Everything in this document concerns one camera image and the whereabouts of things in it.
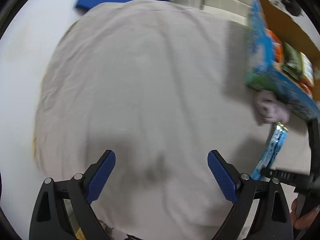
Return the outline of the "person right hand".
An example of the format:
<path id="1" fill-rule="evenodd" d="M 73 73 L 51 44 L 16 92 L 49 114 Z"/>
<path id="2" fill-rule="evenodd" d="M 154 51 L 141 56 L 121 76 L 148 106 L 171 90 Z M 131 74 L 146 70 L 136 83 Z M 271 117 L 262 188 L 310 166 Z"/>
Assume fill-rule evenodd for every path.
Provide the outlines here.
<path id="1" fill-rule="evenodd" d="M 319 213 L 319 207 L 314 208 L 312 211 L 310 211 L 306 215 L 298 218 L 296 215 L 297 203 L 298 203 L 298 200 L 296 198 L 291 204 L 291 213 L 290 213 L 291 222 L 295 229 L 306 230 L 310 228 L 311 224 L 317 217 Z"/>

